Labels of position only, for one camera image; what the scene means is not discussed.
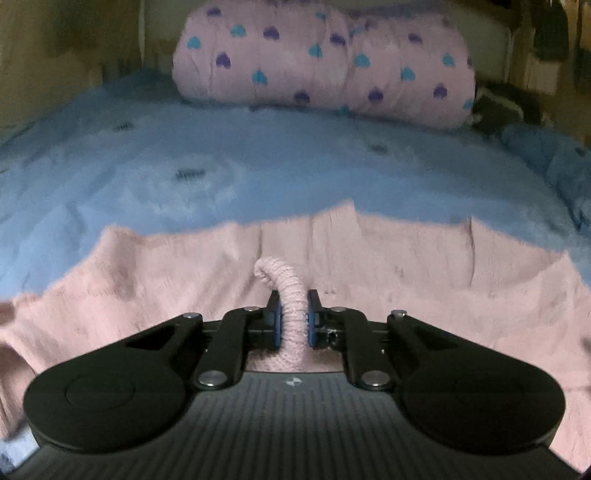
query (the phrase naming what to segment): circular cover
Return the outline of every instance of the circular cover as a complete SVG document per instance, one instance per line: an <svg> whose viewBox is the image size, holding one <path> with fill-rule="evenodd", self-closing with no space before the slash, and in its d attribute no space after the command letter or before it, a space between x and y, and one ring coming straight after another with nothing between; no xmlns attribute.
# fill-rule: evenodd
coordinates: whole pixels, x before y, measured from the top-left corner
<svg viewBox="0 0 591 480"><path fill-rule="evenodd" d="M480 349L438 352L402 386L409 420L433 440L480 455L506 455L548 443L564 394L542 370Z"/></svg>
<svg viewBox="0 0 591 480"><path fill-rule="evenodd" d="M156 352L95 352L56 365L29 386L24 409L38 441L81 453L144 442L170 427L185 402L182 379Z"/></svg>

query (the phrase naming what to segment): pink blanket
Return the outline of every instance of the pink blanket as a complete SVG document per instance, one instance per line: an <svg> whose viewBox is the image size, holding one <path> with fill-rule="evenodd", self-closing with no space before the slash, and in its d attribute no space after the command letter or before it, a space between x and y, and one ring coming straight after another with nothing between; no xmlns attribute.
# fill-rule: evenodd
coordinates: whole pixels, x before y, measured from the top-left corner
<svg viewBox="0 0 591 480"><path fill-rule="evenodd" d="M452 129L472 110L461 33L438 12L355 15L330 5L215 0L192 12L173 79L192 99L299 105Z"/></svg>
<svg viewBox="0 0 591 480"><path fill-rule="evenodd" d="M181 235L106 229L89 258L42 296L0 304L0 434L21 420L33 376L58 362L183 312L214 320L263 305L269 288L255 278L254 265L267 256L288 261L328 306L350 306L372 320L405 309L546 370L567 398L552 447L576 468L591 463L591 293L569 256L476 220L402 222L361 215L352 203L312 217ZM340 368L334 358L321 365L333 368Z"/></svg>

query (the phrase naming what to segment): crumpled blue fabric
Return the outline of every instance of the crumpled blue fabric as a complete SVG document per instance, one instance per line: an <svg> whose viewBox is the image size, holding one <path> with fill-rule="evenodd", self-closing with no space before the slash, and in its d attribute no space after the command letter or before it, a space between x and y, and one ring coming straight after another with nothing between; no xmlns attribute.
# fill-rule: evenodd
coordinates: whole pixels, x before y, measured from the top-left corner
<svg viewBox="0 0 591 480"><path fill-rule="evenodd" d="M507 126L500 140L555 189L576 228L591 238L591 150L554 129L525 124Z"/></svg>

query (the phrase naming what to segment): black ribbed surface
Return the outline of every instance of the black ribbed surface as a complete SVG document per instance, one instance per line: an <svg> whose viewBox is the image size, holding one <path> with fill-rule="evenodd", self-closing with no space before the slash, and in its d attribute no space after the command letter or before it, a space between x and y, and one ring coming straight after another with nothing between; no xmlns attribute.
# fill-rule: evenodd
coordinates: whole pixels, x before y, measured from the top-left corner
<svg viewBox="0 0 591 480"><path fill-rule="evenodd" d="M297 377L301 382L292 381ZM482 458L414 430L391 397L342 373L244 374L199 394L183 420L141 447L75 455L43 447L14 480L570 480L545 448Z"/></svg>

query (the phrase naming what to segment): pink pillow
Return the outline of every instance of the pink pillow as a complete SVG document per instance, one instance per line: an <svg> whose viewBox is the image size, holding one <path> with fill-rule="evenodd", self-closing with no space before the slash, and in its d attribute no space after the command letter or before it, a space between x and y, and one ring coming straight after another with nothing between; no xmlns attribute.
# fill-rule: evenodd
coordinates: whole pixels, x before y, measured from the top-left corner
<svg viewBox="0 0 591 480"><path fill-rule="evenodd" d="M353 15L221 0L192 12L173 79L189 99L299 105L456 128L471 112L466 43L441 13Z"/></svg>

